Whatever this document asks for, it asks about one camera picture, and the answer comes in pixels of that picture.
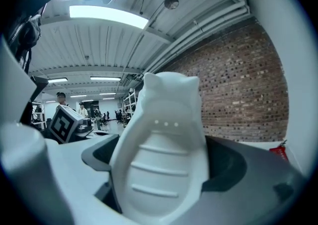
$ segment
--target red fire extinguisher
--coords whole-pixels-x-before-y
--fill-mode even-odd
[[[285,148],[285,143],[287,140],[284,140],[278,147],[276,148],[271,148],[269,151],[274,152],[281,156],[284,160],[288,161],[287,155],[286,155],[286,148]]]

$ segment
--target man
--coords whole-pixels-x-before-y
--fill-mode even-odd
[[[60,105],[64,105],[64,106],[68,106],[69,107],[69,105],[66,103],[65,93],[58,92],[56,95],[58,96],[58,103]]]
[[[100,120],[100,115],[101,115],[101,114],[100,114],[99,109],[96,108],[96,109],[95,109],[95,117],[96,117],[96,124],[97,124],[97,129],[98,129],[98,130],[101,130],[101,129],[100,129],[100,121],[99,121],[99,120]]]
[[[121,109],[119,109],[119,113],[117,113],[117,115],[118,115],[118,121],[119,122],[122,122],[123,120],[122,120],[122,113],[121,113]]]
[[[87,109],[84,108],[84,103],[81,102],[79,105],[80,105],[80,109],[78,110],[78,113],[84,116],[84,118],[88,118],[88,112],[87,112]]]

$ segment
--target brick wall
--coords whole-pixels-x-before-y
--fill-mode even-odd
[[[252,142],[285,136],[286,81],[272,42],[254,18],[203,40],[162,71],[200,77],[206,135]]]

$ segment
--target fluorescent light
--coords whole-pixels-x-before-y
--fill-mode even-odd
[[[62,78],[53,78],[53,79],[48,79],[49,83],[56,83],[56,82],[65,82],[68,79],[66,77]]]
[[[74,95],[74,96],[71,96],[71,98],[76,98],[76,97],[86,97],[87,95]]]
[[[147,19],[123,10],[91,5],[70,6],[70,17],[88,17],[105,19],[124,24],[129,24],[140,29],[143,29],[148,23]]]
[[[99,95],[113,95],[116,94],[115,92],[108,92],[108,93],[100,93]]]
[[[109,80],[109,81],[120,81],[120,77],[108,77],[108,76],[91,76],[90,80]]]

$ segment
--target round ceiling fixture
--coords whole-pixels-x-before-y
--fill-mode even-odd
[[[175,9],[179,6],[179,0],[164,0],[164,6],[167,9]]]

